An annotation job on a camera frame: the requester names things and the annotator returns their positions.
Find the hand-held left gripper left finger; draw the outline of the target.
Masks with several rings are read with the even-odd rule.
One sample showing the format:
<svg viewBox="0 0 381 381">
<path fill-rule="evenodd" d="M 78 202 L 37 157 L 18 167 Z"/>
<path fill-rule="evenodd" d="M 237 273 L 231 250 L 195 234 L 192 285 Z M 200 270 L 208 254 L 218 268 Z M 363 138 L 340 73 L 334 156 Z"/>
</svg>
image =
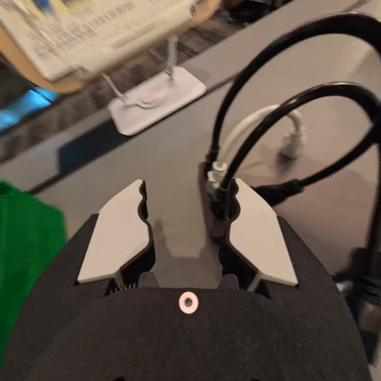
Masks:
<svg viewBox="0 0 381 381">
<path fill-rule="evenodd" d="M 113 279 L 116 284 L 137 284 L 140 275 L 154 264 L 146 184 L 138 179 L 99 211 L 77 281 L 84 284 Z"/>
</svg>

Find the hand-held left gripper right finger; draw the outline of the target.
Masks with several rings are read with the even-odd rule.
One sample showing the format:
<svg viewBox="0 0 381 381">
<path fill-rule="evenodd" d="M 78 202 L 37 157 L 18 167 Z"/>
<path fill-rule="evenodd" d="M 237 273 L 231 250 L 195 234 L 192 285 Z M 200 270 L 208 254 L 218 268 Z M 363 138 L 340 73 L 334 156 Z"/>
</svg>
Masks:
<svg viewBox="0 0 381 381">
<path fill-rule="evenodd" d="M 223 274 L 235 274 L 249 292 L 262 281 L 298 285 L 276 213 L 241 179 L 231 182 L 220 263 Z"/>
</svg>

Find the green cloth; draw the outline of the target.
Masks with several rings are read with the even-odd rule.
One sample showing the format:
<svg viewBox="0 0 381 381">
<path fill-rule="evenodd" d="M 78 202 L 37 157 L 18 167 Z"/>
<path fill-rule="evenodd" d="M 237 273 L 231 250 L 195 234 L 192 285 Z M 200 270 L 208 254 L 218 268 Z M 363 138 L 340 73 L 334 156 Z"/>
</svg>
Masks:
<svg viewBox="0 0 381 381">
<path fill-rule="evenodd" d="M 0 182 L 0 363 L 21 308 L 66 243 L 64 214 Z"/>
</svg>

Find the blue lit screen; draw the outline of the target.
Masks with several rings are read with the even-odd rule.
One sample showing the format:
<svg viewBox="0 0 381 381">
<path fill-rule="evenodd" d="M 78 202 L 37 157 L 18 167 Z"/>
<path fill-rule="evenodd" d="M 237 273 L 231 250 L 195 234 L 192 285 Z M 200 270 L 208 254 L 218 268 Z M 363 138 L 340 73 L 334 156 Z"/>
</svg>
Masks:
<svg viewBox="0 0 381 381">
<path fill-rule="evenodd" d="M 22 122 L 26 117 L 44 110 L 62 95 L 45 88 L 34 87 L 14 102 L 0 109 L 0 131 L 5 131 Z"/>
</svg>

